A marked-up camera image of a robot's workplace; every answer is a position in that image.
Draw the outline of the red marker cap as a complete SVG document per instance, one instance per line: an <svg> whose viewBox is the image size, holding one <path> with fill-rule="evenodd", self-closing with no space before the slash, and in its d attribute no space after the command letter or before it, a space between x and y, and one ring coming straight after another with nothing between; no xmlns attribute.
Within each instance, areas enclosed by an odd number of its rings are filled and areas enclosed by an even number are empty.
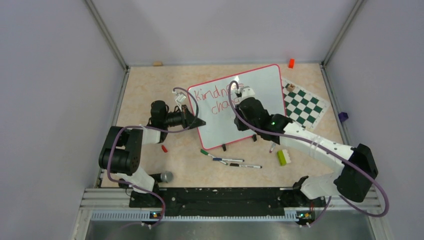
<svg viewBox="0 0 424 240"><path fill-rule="evenodd" d="M161 149L163 150L164 153L168 152L168 149L164 145L161 146Z"/></svg>

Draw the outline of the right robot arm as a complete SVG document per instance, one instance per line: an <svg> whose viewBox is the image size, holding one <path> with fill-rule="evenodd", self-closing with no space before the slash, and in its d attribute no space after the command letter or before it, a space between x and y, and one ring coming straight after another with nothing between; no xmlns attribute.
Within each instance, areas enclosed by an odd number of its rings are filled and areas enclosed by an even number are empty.
<svg viewBox="0 0 424 240"><path fill-rule="evenodd" d="M340 144L319 136L282 114L270 114L262 103L248 97L232 106L234 123L239 131L253 130L263 140L294 148L309 155L332 173L321 176L304 176L294 185L293 200L307 206L313 199L340 195L355 203L364 201L378 168L371 149L359 144L356 147Z"/></svg>

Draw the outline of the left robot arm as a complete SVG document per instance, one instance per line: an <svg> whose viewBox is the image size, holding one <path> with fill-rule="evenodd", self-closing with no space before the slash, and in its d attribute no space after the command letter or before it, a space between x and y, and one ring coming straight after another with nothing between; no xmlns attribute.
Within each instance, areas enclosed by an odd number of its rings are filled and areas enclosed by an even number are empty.
<svg viewBox="0 0 424 240"><path fill-rule="evenodd" d="M170 111L163 100L151 104L150 118L146 126L112 126L99 154L99 167L107 178L121 185L128 185L141 194L141 200L149 207L160 202L155 190L157 180L140 166L144 145L161 144L170 133L170 127L182 126L184 130L202 127L206 122L189 111L183 104Z"/></svg>

